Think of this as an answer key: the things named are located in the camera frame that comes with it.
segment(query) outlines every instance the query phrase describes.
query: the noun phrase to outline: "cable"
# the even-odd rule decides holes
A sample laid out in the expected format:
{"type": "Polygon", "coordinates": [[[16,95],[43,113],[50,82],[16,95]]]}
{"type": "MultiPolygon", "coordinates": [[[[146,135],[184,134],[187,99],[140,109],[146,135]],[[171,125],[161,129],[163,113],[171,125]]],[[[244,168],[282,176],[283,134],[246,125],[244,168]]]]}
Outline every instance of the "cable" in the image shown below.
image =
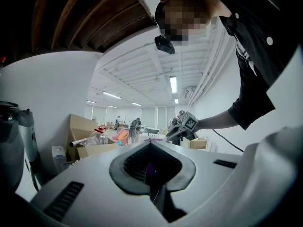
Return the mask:
{"type": "Polygon", "coordinates": [[[234,146],[236,149],[238,149],[241,152],[244,152],[242,149],[240,149],[239,147],[236,147],[233,143],[231,143],[228,139],[226,139],[224,136],[222,136],[221,134],[219,134],[217,131],[213,130],[217,135],[221,136],[223,139],[225,139],[228,143],[230,143],[232,146],[234,146]]]}

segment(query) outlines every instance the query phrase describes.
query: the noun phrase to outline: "man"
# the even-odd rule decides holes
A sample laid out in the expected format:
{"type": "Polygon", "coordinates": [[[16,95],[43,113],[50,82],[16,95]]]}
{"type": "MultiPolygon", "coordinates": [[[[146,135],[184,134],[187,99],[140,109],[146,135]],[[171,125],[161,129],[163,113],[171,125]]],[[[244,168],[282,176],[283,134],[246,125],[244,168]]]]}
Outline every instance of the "man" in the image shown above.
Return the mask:
{"type": "Polygon", "coordinates": [[[288,64],[302,37],[300,23],[289,21],[300,14],[299,1],[160,0],[155,19],[161,33],[172,41],[187,40],[213,17],[220,17],[228,34],[235,37],[240,96],[225,112],[200,120],[195,131],[236,125],[246,130],[274,109],[266,91],[288,64]]]}
{"type": "MultiPolygon", "coordinates": [[[[172,119],[169,130],[176,128],[175,127],[176,125],[181,124],[180,118],[183,114],[185,114],[184,110],[180,110],[179,114],[175,118],[172,119]]],[[[171,143],[179,146],[179,145],[181,145],[181,139],[173,140],[171,143]]]]}
{"type": "Polygon", "coordinates": [[[132,144],[139,142],[140,130],[141,130],[141,120],[140,118],[137,118],[132,121],[131,127],[129,128],[129,138],[131,138],[132,144]]]}
{"type": "Polygon", "coordinates": [[[123,124],[123,120],[120,118],[120,116],[117,117],[114,129],[117,130],[118,127],[120,127],[120,124],[123,124]]]}

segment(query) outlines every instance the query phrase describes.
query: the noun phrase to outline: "chair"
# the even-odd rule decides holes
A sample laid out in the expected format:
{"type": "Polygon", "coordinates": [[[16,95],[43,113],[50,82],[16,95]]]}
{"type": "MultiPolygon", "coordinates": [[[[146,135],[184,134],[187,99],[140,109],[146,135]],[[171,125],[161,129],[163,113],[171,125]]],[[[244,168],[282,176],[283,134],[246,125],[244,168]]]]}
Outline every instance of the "chair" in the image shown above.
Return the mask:
{"type": "Polygon", "coordinates": [[[120,130],[120,132],[117,134],[117,136],[113,136],[113,141],[121,141],[123,145],[128,144],[128,137],[129,137],[129,131],[120,130]]]}

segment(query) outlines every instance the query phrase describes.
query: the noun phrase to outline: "black vent grille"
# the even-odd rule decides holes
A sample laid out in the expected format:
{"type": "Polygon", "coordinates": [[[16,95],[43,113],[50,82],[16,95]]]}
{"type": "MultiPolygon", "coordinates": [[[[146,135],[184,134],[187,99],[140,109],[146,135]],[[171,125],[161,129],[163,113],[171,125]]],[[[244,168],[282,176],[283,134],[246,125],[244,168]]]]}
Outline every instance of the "black vent grille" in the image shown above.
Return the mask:
{"type": "Polygon", "coordinates": [[[68,184],[59,196],[45,209],[44,213],[57,221],[61,221],[83,186],[84,184],[77,182],[68,184]]]}
{"type": "Polygon", "coordinates": [[[137,151],[124,162],[124,170],[133,178],[145,182],[146,169],[149,164],[146,155],[148,146],[137,151]]]}
{"type": "Polygon", "coordinates": [[[150,185],[146,179],[146,170],[152,164],[157,171],[157,183],[166,183],[182,168],[181,162],[158,147],[148,145],[135,152],[124,162],[124,170],[133,178],[150,185]]]}
{"type": "Polygon", "coordinates": [[[233,168],[233,169],[237,165],[237,163],[229,162],[229,161],[223,161],[223,160],[215,160],[214,163],[217,164],[217,165],[221,165],[221,166],[225,166],[225,167],[233,168]]]}

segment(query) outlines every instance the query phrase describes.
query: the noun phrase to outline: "wooden ceiling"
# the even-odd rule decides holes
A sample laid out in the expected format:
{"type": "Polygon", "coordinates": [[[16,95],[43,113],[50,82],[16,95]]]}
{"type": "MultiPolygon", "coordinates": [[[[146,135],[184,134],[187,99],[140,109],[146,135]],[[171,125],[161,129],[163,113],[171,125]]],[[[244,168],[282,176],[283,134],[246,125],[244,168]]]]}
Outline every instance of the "wooden ceiling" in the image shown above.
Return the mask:
{"type": "Polygon", "coordinates": [[[4,65],[48,52],[105,52],[127,36],[155,25],[143,0],[0,1],[4,65]]]}

